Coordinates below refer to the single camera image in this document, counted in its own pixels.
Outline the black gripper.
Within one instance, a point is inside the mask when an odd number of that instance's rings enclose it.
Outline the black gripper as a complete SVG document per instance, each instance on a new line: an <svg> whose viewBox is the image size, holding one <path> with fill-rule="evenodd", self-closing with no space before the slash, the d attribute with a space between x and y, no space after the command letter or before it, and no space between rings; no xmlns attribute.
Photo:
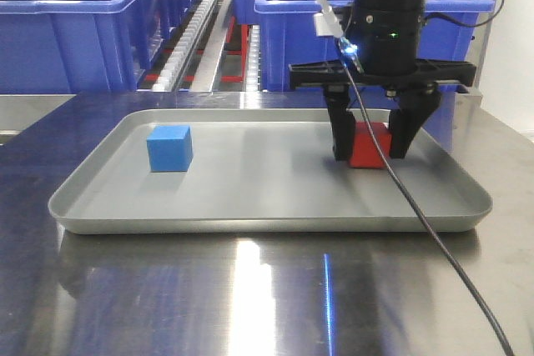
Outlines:
<svg viewBox="0 0 534 356"><path fill-rule="evenodd" d="M337 59L290 65L292 88L323 87L336 161L349 161L353 153L355 117L348 109L348 85L379 86L399 93L388 129L389 156L400 159L439 108L438 83L473 84L476 66L469 62L417 57L425 20L421 8L391 11L356 4L345 35L335 40Z"/></svg>

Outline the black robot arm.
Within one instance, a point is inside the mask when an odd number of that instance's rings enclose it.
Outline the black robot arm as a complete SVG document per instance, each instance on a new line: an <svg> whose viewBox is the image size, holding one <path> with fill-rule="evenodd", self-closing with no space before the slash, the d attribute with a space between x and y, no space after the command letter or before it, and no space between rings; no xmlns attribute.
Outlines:
<svg viewBox="0 0 534 356"><path fill-rule="evenodd" d="M335 159L352 168L382 168L367 129L349 111L351 82L380 86L396 98L388 126L377 125L381 147L403 158L426 120L438 109L441 81L472 85L476 67L468 62L419 59L417 48L426 0L355 0L338 59L290 65L290 86L320 85L333 132Z"/></svg>

